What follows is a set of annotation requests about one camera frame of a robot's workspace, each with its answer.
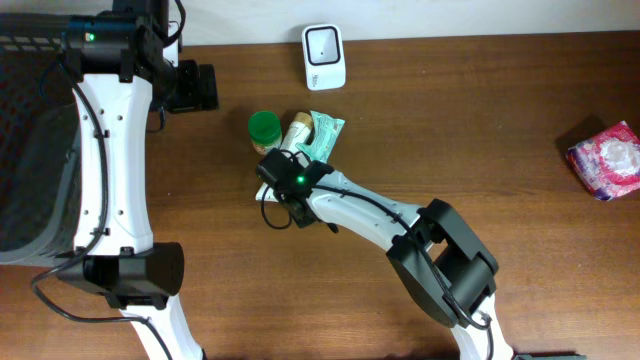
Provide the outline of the white tube package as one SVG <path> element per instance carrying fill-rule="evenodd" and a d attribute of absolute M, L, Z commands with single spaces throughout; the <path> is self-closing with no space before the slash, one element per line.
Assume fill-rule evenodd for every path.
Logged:
<path fill-rule="evenodd" d="M 313 127 L 314 125 L 311 115 L 306 112 L 298 112 L 291 122 L 279 149 L 296 153 L 298 151 L 297 146 L 299 144 L 306 143 L 310 138 Z M 266 202 L 277 201 L 273 194 L 273 190 L 271 188 L 267 188 L 266 183 L 263 183 L 256 193 L 255 200 L 260 201 L 262 199 Z"/>

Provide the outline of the green lid jar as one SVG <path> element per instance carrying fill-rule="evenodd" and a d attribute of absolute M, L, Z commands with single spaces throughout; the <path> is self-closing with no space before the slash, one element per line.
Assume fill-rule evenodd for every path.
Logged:
<path fill-rule="evenodd" d="M 281 146 L 283 135 L 278 116 L 269 111 L 254 113 L 248 121 L 248 131 L 252 145 L 260 155 Z"/>

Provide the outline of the teal pouch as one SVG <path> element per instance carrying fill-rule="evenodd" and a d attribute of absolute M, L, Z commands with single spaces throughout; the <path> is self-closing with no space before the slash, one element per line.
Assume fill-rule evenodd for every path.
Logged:
<path fill-rule="evenodd" d="M 327 163 L 345 125 L 345 121 L 330 115 L 312 111 L 314 136 L 310 144 L 297 144 L 296 148 L 307 155 L 311 161 Z"/>

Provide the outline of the red purple tissue pack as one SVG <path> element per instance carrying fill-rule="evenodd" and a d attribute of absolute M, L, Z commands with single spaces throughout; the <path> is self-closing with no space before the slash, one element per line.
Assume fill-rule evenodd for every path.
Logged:
<path fill-rule="evenodd" d="M 597 200 L 611 201 L 639 189 L 639 138 L 626 121 L 570 147 L 565 157 Z"/>

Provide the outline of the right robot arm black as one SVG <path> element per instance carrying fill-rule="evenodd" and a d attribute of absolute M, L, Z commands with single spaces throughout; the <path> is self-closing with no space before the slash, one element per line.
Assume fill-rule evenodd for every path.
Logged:
<path fill-rule="evenodd" d="M 257 176 L 300 228 L 348 229 L 380 247 L 417 306 L 449 328 L 463 359 L 512 359 L 496 314 L 496 258 L 448 203 L 398 202 L 320 161 L 270 151 Z"/>

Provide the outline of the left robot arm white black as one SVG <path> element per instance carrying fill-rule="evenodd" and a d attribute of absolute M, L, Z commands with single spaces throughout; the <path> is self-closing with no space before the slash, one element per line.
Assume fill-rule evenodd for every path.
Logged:
<path fill-rule="evenodd" d="M 146 200 L 145 137 L 151 112 L 214 110 L 214 68 L 179 56 L 182 24 L 167 1 L 116 1 L 73 16 L 57 58 L 79 115 L 80 215 L 72 248 L 50 275 L 102 296 L 152 359 L 202 359 L 179 292 L 185 258 L 158 243 Z"/>

